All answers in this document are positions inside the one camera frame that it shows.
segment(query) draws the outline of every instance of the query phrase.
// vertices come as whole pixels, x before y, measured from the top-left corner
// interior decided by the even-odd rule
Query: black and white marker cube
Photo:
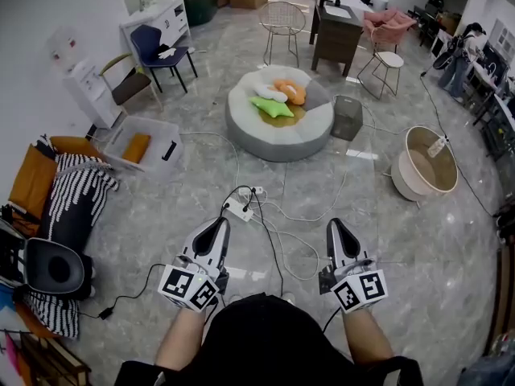
[[[382,270],[346,276],[336,283],[331,291],[338,298],[346,314],[388,297]]]
[[[167,265],[158,292],[178,307],[201,312],[218,293],[211,278],[202,273]]]

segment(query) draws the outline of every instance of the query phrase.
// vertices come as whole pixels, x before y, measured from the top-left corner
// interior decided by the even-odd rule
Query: black and white striped fabric
[[[26,292],[23,301],[52,333],[75,339],[79,335],[79,304],[56,296]]]
[[[56,155],[57,173],[45,204],[39,234],[84,250],[89,233],[105,206],[107,191],[118,189],[111,165],[82,154]]]

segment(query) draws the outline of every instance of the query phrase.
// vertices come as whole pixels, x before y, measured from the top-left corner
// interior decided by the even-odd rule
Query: white cabinet
[[[64,87],[98,128],[109,129],[122,112],[89,59],[82,60],[64,77]]]
[[[172,47],[175,42],[184,34],[190,35],[187,24],[184,0],[158,0],[155,4],[147,7],[144,11],[136,11],[129,20],[122,23],[120,28],[127,39],[134,59],[138,62],[138,52],[130,41],[130,33],[142,24],[158,28],[161,34],[161,44]]]

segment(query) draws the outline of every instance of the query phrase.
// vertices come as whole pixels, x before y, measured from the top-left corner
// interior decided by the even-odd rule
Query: person's arm
[[[185,368],[200,349],[205,318],[205,310],[181,309],[159,347],[155,364],[176,371]]]
[[[343,316],[348,348],[355,364],[369,366],[394,357],[388,339],[367,309]]]

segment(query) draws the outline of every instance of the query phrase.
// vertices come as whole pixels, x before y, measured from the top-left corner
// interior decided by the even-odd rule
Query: beige round planter
[[[427,150],[439,135],[426,127],[408,130],[404,150],[393,161],[392,180],[401,195],[418,201],[428,195],[453,191],[458,183],[458,168],[446,144],[433,158]]]

